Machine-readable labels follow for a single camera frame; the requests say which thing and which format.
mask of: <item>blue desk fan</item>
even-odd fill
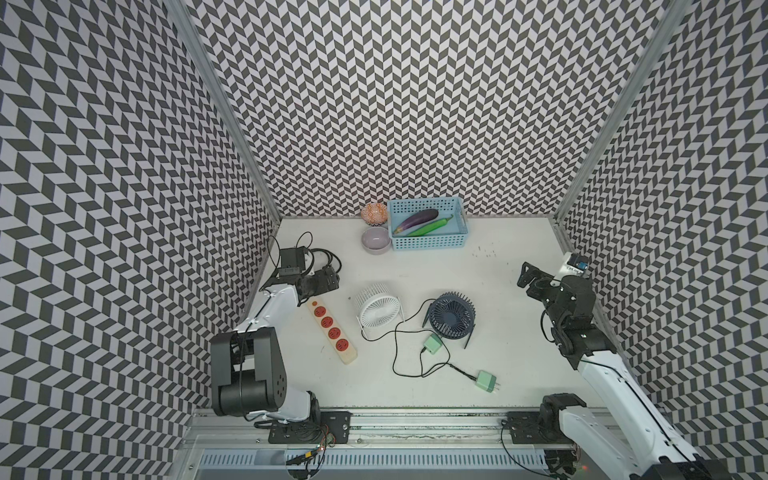
[[[466,336],[464,348],[467,348],[475,329],[475,307],[466,296],[458,292],[443,293],[427,309],[422,328],[428,321],[443,338],[457,340]]]

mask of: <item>eggplant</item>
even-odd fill
[[[438,213],[439,212],[434,208],[428,208],[426,210],[416,212],[415,214],[406,218],[397,228],[395,228],[395,231],[392,232],[392,235],[397,235],[398,233],[408,230],[411,227],[415,227],[416,225],[421,225],[422,223],[434,220],[437,218]]]

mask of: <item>black cable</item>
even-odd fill
[[[684,453],[682,453],[682,451],[681,451],[681,450],[680,450],[680,449],[677,447],[677,445],[675,445],[675,444],[672,442],[672,438],[671,438],[671,437],[670,437],[670,436],[667,434],[667,431],[664,429],[664,427],[663,427],[663,426],[661,426],[661,423],[659,422],[659,420],[656,418],[656,416],[653,414],[653,412],[652,412],[652,411],[651,411],[651,410],[648,408],[648,406],[647,406],[647,405],[645,404],[645,402],[643,401],[643,398],[645,397],[645,395],[643,395],[643,397],[640,397],[640,395],[639,395],[639,394],[638,394],[638,393],[635,391],[635,389],[634,389],[634,387],[632,386],[632,384],[631,384],[630,382],[628,382],[628,381],[627,381],[627,379],[625,379],[625,378],[624,378],[624,376],[623,376],[623,375],[621,375],[621,373],[619,373],[619,371],[618,371],[618,370],[616,370],[614,367],[612,367],[612,366],[610,366],[610,365],[604,365],[604,364],[602,364],[602,363],[591,362],[590,360],[584,360],[583,358],[580,358],[580,357],[576,357],[576,356],[568,356],[568,355],[563,355],[563,356],[564,356],[565,358],[569,358],[569,359],[578,360],[579,362],[584,362],[584,363],[591,363],[592,365],[601,366],[601,367],[603,367],[603,368],[605,368],[605,369],[610,369],[610,370],[613,370],[613,371],[614,371],[614,373],[616,373],[616,375],[618,375],[618,376],[619,376],[619,378],[621,378],[621,379],[623,379],[623,380],[624,380],[624,384],[625,384],[626,386],[628,386],[628,387],[629,387],[629,390],[630,390],[630,391],[631,391],[631,392],[634,394],[634,396],[635,396],[635,397],[637,397],[637,400],[638,400],[638,401],[641,403],[641,405],[643,406],[643,408],[645,409],[645,411],[646,411],[646,412],[648,412],[648,415],[650,415],[650,417],[651,417],[651,418],[654,420],[654,422],[656,423],[656,426],[657,426],[657,427],[659,427],[659,430],[661,430],[661,433],[664,435],[664,437],[666,437],[666,438],[667,438],[667,444],[668,444],[668,445],[672,445],[672,447],[673,447],[675,450],[677,450],[677,453],[678,453],[678,454],[680,454],[680,456],[681,456],[681,457],[685,458],[685,461],[686,461],[686,462],[688,462],[688,463],[690,463],[691,465],[693,465],[694,467],[696,467],[696,470],[698,470],[699,472],[703,473],[703,474],[704,474],[704,476],[706,476],[706,477],[708,477],[708,478],[712,478],[712,475],[711,475],[709,472],[705,472],[704,470],[702,470],[702,469],[699,467],[699,465],[696,465],[695,459],[694,459],[694,460],[689,460],[689,459],[688,459],[688,457],[686,457],[686,456],[685,456],[685,454],[684,454]]]
[[[453,364],[449,363],[448,366],[451,367],[452,369],[454,369],[456,372],[461,373],[463,376],[467,377],[471,381],[473,381],[473,382],[477,382],[478,381],[478,378],[476,376],[469,375],[467,372],[465,372],[464,370],[460,369],[456,365],[453,365]]]
[[[274,235],[270,234],[266,236],[267,239],[269,239],[270,237],[275,239],[275,244],[277,245],[277,260],[280,261],[280,242],[277,241],[277,237],[275,237]],[[270,260],[272,260],[272,264],[275,266],[275,268],[277,268],[277,263],[275,263],[275,259],[272,258],[272,249],[269,247],[269,245],[267,245],[266,247],[266,252],[270,255]]]
[[[442,346],[444,346],[444,347],[445,347],[445,351],[448,353],[448,358],[447,358],[447,360],[446,360],[446,361],[444,361],[444,362],[437,362],[435,365],[432,365],[432,366],[430,366],[430,367],[427,369],[427,371],[426,371],[426,372],[424,371],[424,362],[423,362],[423,359],[422,359],[422,354],[425,352],[426,348],[423,348],[423,349],[422,349],[422,351],[421,351],[421,352],[420,352],[420,354],[419,354],[419,365],[420,365],[420,367],[421,367],[421,368],[420,368],[420,370],[419,370],[419,374],[418,374],[418,375],[409,375],[409,374],[407,374],[407,373],[400,373],[400,372],[398,372],[397,370],[395,370],[395,364],[397,363],[397,356],[398,356],[398,352],[399,352],[399,347],[398,347],[398,345],[397,345],[397,334],[398,334],[398,333],[422,333],[422,332],[429,332],[429,333],[434,333],[434,331],[433,331],[433,330],[430,330],[430,329],[421,329],[421,330],[399,330],[399,329],[398,329],[398,327],[399,327],[399,326],[401,326],[403,323],[405,323],[405,322],[409,321],[410,319],[412,319],[412,318],[416,317],[416,316],[417,316],[417,315],[418,315],[418,314],[419,314],[419,313],[422,311],[422,309],[424,308],[424,305],[425,305],[427,302],[433,302],[433,301],[435,301],[435,300],[437,300],[437,299],[434,299],[434,298],[429,298],[429,299],[427,299],[427,300],[424,300],[424,301],[422,302],[421,306],[419,307],[419,309],[418,309],[418,310],[416,310],[416,313],[414,313],[413,315],[411,315],[411,316],[410,316],[410,317],[408,317],[407,319],[401,320],[400,322],[398,322],[398,323],[397,323],[397,325],[395,325],[395,329],[393,329],[393,330],[390,330],[390,331],[388,331],[387,333],[384,333],[383,335],[379,336],[378,338],[375,338],[375,339],[370,339],[370,338],[366,337],[366,334],[365,334],[365,332],[363,331],[363,329],[362,329],[362,328],[360,329],[360,336],[361,336],[361,337],[362,337],[362,339],[364,339],[366,342],[378,342],[379,340],[381,340],[381,339],[382,339],[382,338],[384,338],[385,336],[389,335],[390,333],[394,333],[394,334],[395,334],[395,358],[394,358],[394,359],[392,359],[392,373],[394,373],[394,374],[395,374],[395,375],[397,375],[397,376],[406,377],[406,378],[408,378],[408,379],[425,379],[426,377],[430,376],[431,374],[433,374],[433,373],[437,372],[437,371],[438,371],[438,370],[440,370],[442,367],[444,367],[444,366],[446,366],[446,365],[447,365],[447,366],[450,366],[451,368],[453,368],[454,370],[456,370],[457,372],[461,373],[462,375],[464,375],[464,376],[466,376],[466,377],[470,378],[470,379],[471,379],[473,382],[476,382],[476,381],[477,381],[477,377],[474,377],[474,376],[471,376],[471,375],[469,375],[469,374],[468,374],[467,372],[465,372],[464,370],[462,370],[462,369],[460,369],[459,367],[457,367],[457,366],[455,366],[455,365],[452,365],[452,364],[450,363],[450,362],[451,362],[451,350],[448,348],[448,346],[447,346],[445,343],[443,343],[443,344],[442,344]]]
[[[539,282],[547,282],[547,286],[557,286],[557,285],[552,285],[552,282],[557,282],[558,285],[560,285],[561,283],[560,280],[555,280],[554,278],[540,278],[538,280],[534,280],[533,286],[535,286],[536,288],[546,288],[544,286],[538,286]]]
[[[539,326],[541,327],[541,334],[544,336],[544,339],[547,340],[549,343],[554,343],[554,339],[550,340],[547,338],[547,334],[544,332],[544,315],[546,315],[547,310],[544,310],[541,312],[541,318],[538,321]]]
[[[310,235],[310,244],[309,244],[309,245],[307,245],[307,246],[306,246],[306,248],[310,248],[310,247],[312,246],[312,242],[313,242],[313,241],[315,241],[315,237],[312,235],[312,232],[310,232],[309,230],[307,230],[306,232],[304,232],[304,233],[302,233],[301,235],[299,235],[299,239],[298,239],[298,240],[296,240],[296,247],[298,247],[298,246],[299,246],[299,242],[300,242],[300,241],[301,241],[301,239],[304,237],[304,235],[307,235],[307,234],[309,234],[309,235]]]
[[[525,465],[521,464],[517,460],[515,460],[515,457],[512,456],[511,453],[509,453],[509,450],[507,450],[507,445],[504,444],[504,428],[506,428],[507,422],[502,422],[502,447],[504,447],[504,451],[507,452],[507,455],[509,458],[520,468],[523,468],[524,470],[528,470],[530,473],[535,473],[536,475],[541,475],[542,477],[549,477],[549,478],[558,478],[559,480],[562,480],[563,478],[567,478],[565,475],[550,475],[547,473],[541,473],[536,472],[535,470],[531,470],[530,468],[526,467]]]
[[[413,315],[411,315],[410,317],[408,317],[408,318],[407,318],[407,319],[405,319],[405,320],[401,320],[401,321],[400,321],[400,322],[399,322],[397,325],[395,325],[395,329],[397,329],[397,327],[398,327],[398,326],[400,326],[400,325],[402,325],[403,323],[405,323],[405,322],[409,321],[410,319],[414,318],[415,316],[417,316],[417,315],[418,315],[418,314],[419,314],[419,313],[422,311],[422,308],[424,308],[424,305],[425,305],[427,302],[434,302],[435,300],[437,300],[437,299],[436,299],[436,298],[428,298],[427,300],[424,300],[424,301],[422,302],[422,305],[419,307],[419,309],[418,309],[418,310],[416,310],[416,313],[414,313]],[[388,331],[387,333],[385,333],[384,335],[381,335],[379,338],[371,340],[371,339],[369,339],[369,338],[366,338],[366,334],[365,334],[365,333],[362,331],[362,329],[360,329],[360,335],[362,335],[362,338],[363,338],[363,339],[364,339],[366,342],[378,342],[379,340],[381,340],[381,339],[382,339],[382,338],[384,338],[385,336],[389,335],[390,333],[394,333],[394,332],[395,332],[395,330],[390,330],[390,331]],[[424,330],[418,330],[418,331],[413,331],[413,332],[412,332],[412,331],[408,331],[408,330],[399,330],[399,332],[400,332],[400,333],[420,333],[420,332],[431,332],[431,330],[429,330],[429,329],[424,329]]]
[[[342,267],[341,259],[334,252],[331,252],[331,251],[326,250],[324,248],[311,248],[310,252],[313,252],[313,253],[314,252],[323,252],[324,254],[326,254],[326,257],[328,257],[328,264],[329,265],[333,262],[333,259],[335,258],[336,261],[339,262],[339,268],[335,269],[336,273],[341,271],[341,267]]]

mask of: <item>power strip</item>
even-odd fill
[[[341,326],[333,318],[322,299],[319,296],[313,296],[306,302],[306,306],[342,363],[344,365],[352,363],[357,358],[357,349],[352,345],[349,337],[344,335]]]

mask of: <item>vent grille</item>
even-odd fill
[[[285,461],[302,455],[306,450],[290,449],[206,449],[200,460],[205,469],[275,469],[286,468]],[[512,449],[515,460],[527,468],[543,470],[544,452],[540,449]],[[310,468],[316,465],[314,459]],[[503,449],[338,449],[329,450],[323,469],[360,470],[368,468],[521,469]]]

